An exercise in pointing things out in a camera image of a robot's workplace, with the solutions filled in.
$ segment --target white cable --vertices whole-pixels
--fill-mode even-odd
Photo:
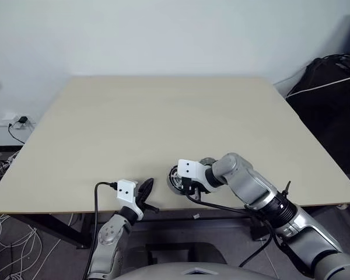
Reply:
[[[0,272],[1,272],[1,271],[3,271],[5,268],[7,268],[8,266],[10,266],[10,265],[12,265],[12,264],[14,264],[14,263],[16,263],[16,262],[18,262],[18,261],[21,261],[21,270],[20,270],[19,272],[13,273],[12,275],[9,275],[8,277],[5,278],[5,280],[10,280],[10,279],[12,279],[12,278],[10,278],[11,276],[12,276],[14,279],[23,280],[23,278],[22,278],[22,273],[23,273],[24,271],[26,271],[26,270],[29,270],[29,269],[38,261],[38,259],[40,258],[40,254],[41,254],[41,251],[42,251],[42,249],[43,249],[43,244],[42,244],[42,242],[41,242],[41,239],[40,239],[39,235],[38,235],[37,232],[36,232],[36,229],[32,229],[30,226],[28,226],[28,227],[31,229],[32,235],[34,235],[34,239],[33,239],[33,242],[32,242],[32,244],[31,244],[30,251],[29,251],[26,255],[23,255],[23,253],[24,253],[24,251],[25,251],[26,244],[27,244],[27,242],[31,239],[32,235],[29,236],[29,238],[27,238],[26,244],[25,244],[25,245],[23,246],[23,248],[22,248],[21,257],[20,257],[19,259],[15,260],[15,261],[11,262],[10,264],[6,265],[6,266],[3,267],[2,269],[0,269]],[[35,261],[34,261],[30,266],[28,266],[28,267],[25,268],[25,269],[22,269],[22,261],[23,261],[24,258],[26,258],[28,255],[31,254],[31,252],[32,252],[32,250],[33,250],[33,247],[34,247],[34,242],[35,242],[35,238],[36,238],[36,237],[38,238],[39,244],[40,244],[40,249],[39,249],[38,256],[36,257]]]
[[[25,241],[23,241],[23,242],[21,242],[21,243],[19,243],[19,244],[16,244],[17,242],[19,242],[19,241],[21,241],[22,239],[24,239],[24,238],[26,238],[28,235],[33,235],[34,234],[34,232],[33,231],[31,231],[31,232],[29,232],[27,235],[25,235],[25,236],[23,236],[23,237],[21,237],[19,240],[17,240],[17,241],[15,241],[15,242],[13,242],[13,245],[12,245],[12,247],[17,247],[17,246],[21,246],[23,243],[25,243],[26,242],[26,240]],[[7,249],[7,248],[10,248],[10,246],[9,247],[4,247],[3,249],[1,249],[0,250],[0,253],[1,252],[3,252],[5,249]]]
[[[305,66],[301,67],[298,71],[296,71],[292,76],[290,76],[290,77],[288,77],[288,78],[285,78],[284,80],[280,80],[279,82],[276,82],[276,83],[274,83],[273,85],[276,86],[276,85],[278,85],[278,84],[280,84],[280,83],[283,83],[283,82],[285,82],[285,81],[287,81],[287,80],[290,80],[290,79],[294,78],[295,76],[297,76],[297,74],[299,74],[300,72],[302,72],[302,71],[307,67],[308,64],[309,64],[309,62],[308,62]]]
[[[11,242],[11,244],[9,244],[9,245],[5,245],[5,244],[1,243],[1,241],[0,241],[0,245],[1,245],[2,247],[4,247],[5,249],[6,249],[6,248],[10,248],[10,247],[19,246],[19,245],[23,244],[23,243],[26,242],[26,241],[23,241],[23,242],[21,242],[20,244],[16,244],[16,243],[19,242],[19,241],[21,241],[22,239],[25,239],[25,238],[26,238],[29,234],[31,234],[31,233],[32,233],[32,232],[29,232],[29,233],[26,234],[25,236],[21,237],[19,240],[14,241],[14,242]]]
[[[294,95],[298,95],[299,93],[302,93],[302,92],[309,92],[311,90],[314,90],[314,89],[321,89],[321,88],[324,88],[326,86],[331,86],[331,85],[334,85],[335,83],[341,83],[341,82],[345,82],[345,81],[348,81],[350,80],[350,77],[346,78],[346,79],[342,79],[342,80],[336,80],[335,82],[331,82],[331,83],[327,83],[325,85],[322,85],[322,86],[316,86],[316,87],[312,87],[311,89],[304,89],[304,90],[300,90],[299,92],[295,92],[295,93],[292,93],[290,95],[287,95],[285,97],[285,99],[289,98],[289,97],[292,97]]]
[[[68,226],[70,226],[73,216],[74,216],[74,214],[71,214],[70,220],[69,220],[69,223],[68,223]],[[56,248],[56,246],[58,245],[58,243],[59,243],[60,241],[61,241],[61,239],[58,239],[58,241],[54,244],[53,248],[48,252],[48,254],[47,254],[46,257],[44,258],[43,262],[41,263],[39,269],[36,271],[34,277],[32,277],[31,280],[34,280],[35,277],[38,275],[38,273],[39,273],[39,271],[41,270],[41,268],[43,267],[45,261],[47,260],[47,258],[50,256],[50,254],[53,252],[53,250]]]
[[[13,160],[15,159],[15,156],[17,156],[19,153],[19,151],[15,152],[14,154],[12,154],[10,157],[8,157],[7,161],[9,162],[9,165],[12,164]]]
[[[272,263],[272,261],[271,261],[269,255],[268,255],[268,253],[267,253],[267,251],[266,251],[266,248],[263,249],[263,250],[264,250],[264,254],[265,254],[266,257],[268,258],[269,264],[271,265],[272,269],[273,269],[274,272],[275,272],[276,278],[279,279],[278,273],[276,272],[276,269],[275,269],[275,267],[274,267],[274,264]]]
[[[21,260],[21,259],[23,259],[23,258],[26,258],[26,257],[27,257],[29,254],[31,254],[32,249],[33,249],[33,245],[34,245],[34,243],[32,244],[30,251],[29,251],[29,252],[28,252],[26,255],[21,256],[21,257],[20,257],[20,258],[18,258],[17,260],[12,261],[10,264],[8,264],[8,265],[4,266],[3,268],[1,268],[1,269],[0,269],[0,272],[1,272],[1,271],[3,271],[5,268],[9,267],[10,265],[12,265],[12,264],[14,264],[14,263],[16,263],[16,262],[20,261],[20,260]]]

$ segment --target power adapter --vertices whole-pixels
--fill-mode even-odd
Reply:
[[[25,124],[28,120],[29,120],[29,118],[27,118],[26,116],[22,116],[18,119],[18,122],[20,124]]]

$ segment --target small white object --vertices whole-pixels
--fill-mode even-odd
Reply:
[[[348,204],[339,204],[337,205],[337,208],[340,209],[340,210],[345,210],[349,207]]]
[[[19,119],[19,116],[15,113],[6,113],[1,119],[5,125],[14,124]]]
[[[14,129],[19,130],[19,129],[21,129],[25,124],[21,124],[21,123],[15,121],[15,122],[12,123],[12,125],[13,125],[13,128],[14,128]]]
[[[136,205],[135,200],[135,187],[136,181],[129,180],[119,180],[117,187],[117,198],[121,207],[126,206],[131,208],[138,215],[138,221],[140,221],[144,217],[144,213],[141,209]]]
[[[205,171],[210,166],[205,166],[193,160],[179,159],[177,163],[177,173],[180,177],[190,178],[192,181],[201,183],[210,193],[215,193],[220,187],[214,188],[208,183]]]

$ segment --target white wall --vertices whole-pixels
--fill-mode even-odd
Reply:
[[[0,0],[0,125],[6,113],[39,121],[71,75],[275,83],[344,51],[349,30],[350,0]],[[0,127],[0,145],[14,144]]]

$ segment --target black table leg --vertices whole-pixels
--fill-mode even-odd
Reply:
[[[80,228],[80,233],[83,236],[88,236],[90,240],[92,240],[91,227],[92,227],[92,221],[94,217],[95,217],[94,213],[85,213],[82,216],[83,222],[82,222],[82,227]],[[90,245],[88,247],[81,245],[81,246],[78,246],[77,249],[86,249],[89,247]]]
[[[13,214],[10,216],[80,248],[89,248],[91,245],[91,235],[86,227],[79,232],[50,214]]]

